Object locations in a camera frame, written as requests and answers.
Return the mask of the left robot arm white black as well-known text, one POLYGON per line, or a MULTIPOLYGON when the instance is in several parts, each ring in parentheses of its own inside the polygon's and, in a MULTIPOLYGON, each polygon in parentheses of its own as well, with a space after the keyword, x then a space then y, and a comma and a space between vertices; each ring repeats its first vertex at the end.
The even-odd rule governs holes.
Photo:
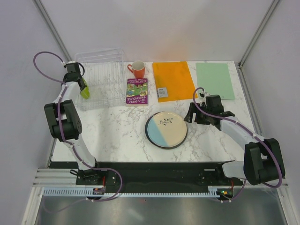
POLYGON ((79 170, 89 170, 87 180, 92 184, 99 184, 103 173, 93 168, 97 162, 83 140, 83 126, 74 104, 74 100, 87 88, 81 74, 85 70, 81 63, 75 61, 68 62, 64 67, 67 73, 64 75, 58 97, 44 106, 48 127, 51 136, 64 143, 70 150, 79 170))

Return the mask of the green white plate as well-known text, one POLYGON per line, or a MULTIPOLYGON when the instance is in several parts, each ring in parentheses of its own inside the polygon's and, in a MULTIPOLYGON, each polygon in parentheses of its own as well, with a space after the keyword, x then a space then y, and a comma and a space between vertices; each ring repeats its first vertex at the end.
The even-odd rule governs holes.
POLYGON ((84 98, 84 99, 89 99, 90 98, 90 91, 89 91, 89 87, 87 85, 87 82, 85 81, 85 79, 83 79, 84 82, 84 89, 81 91, 80 95, 84 98))

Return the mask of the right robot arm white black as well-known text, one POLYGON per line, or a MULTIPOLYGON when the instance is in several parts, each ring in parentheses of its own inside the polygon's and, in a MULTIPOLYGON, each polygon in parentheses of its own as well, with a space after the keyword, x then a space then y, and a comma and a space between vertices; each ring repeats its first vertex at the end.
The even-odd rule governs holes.
POLYGON ((281 186, 285 167, 279 142, 265 138, 242 124, 234 113, 225 111, 219 95, 210 95, 202 103, 190 103, 185 122, 212 125, 231 137, 243 150, 243 161, 226 161, 217 166, 215 180, 226 184, 231 178, 247 180, 251 185, 281 186))

